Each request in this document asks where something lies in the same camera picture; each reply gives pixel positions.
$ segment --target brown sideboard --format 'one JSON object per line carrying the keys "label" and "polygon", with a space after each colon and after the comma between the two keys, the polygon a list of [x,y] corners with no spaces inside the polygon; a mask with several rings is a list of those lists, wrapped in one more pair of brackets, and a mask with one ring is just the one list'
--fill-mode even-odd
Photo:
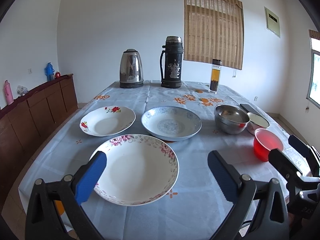
{"label": "brown sideboard", "polygon": [[0,110],[0,211],[30,157],[77,110],[72,76],[43,83]]}

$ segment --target plastic bag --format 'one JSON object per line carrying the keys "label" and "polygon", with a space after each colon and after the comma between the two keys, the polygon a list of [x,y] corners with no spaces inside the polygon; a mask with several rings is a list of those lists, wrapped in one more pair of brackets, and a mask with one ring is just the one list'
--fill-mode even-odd
{"label": "plastic bag", "polygon": [[17,88],[17,93],[20,96],[24,96],[28,92],[29,92],[29,90],[26,87],[18,86],[18,88]]}

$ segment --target glass bottle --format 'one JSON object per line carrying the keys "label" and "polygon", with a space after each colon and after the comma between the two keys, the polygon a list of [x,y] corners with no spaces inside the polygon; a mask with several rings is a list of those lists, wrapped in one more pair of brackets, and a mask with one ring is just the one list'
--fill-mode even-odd
{"label": "glass bottle", "polygon": [[212,60],[211,78],[209,85],[209,92],[216,94],[218,91],[222,61],[219,59]]}

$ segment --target smartphone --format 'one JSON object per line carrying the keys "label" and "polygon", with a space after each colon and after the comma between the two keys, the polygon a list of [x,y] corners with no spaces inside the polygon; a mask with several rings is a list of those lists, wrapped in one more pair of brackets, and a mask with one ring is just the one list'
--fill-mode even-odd
{"label": "smartphone", "polygon": [[247,112],[247,113],[255,113],[257,115],[260,115],[256,110],[254,110],[250,105],[248,104],[240,104],[240,106]]}

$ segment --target yellow liquid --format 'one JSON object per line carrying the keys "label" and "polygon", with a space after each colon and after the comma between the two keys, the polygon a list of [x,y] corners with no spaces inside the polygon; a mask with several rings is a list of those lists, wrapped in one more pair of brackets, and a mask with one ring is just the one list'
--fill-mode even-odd
{"label": "yellow liquid", "polygon": [[211,81],[219,81],[220,70],[213,69],[211,72]]}

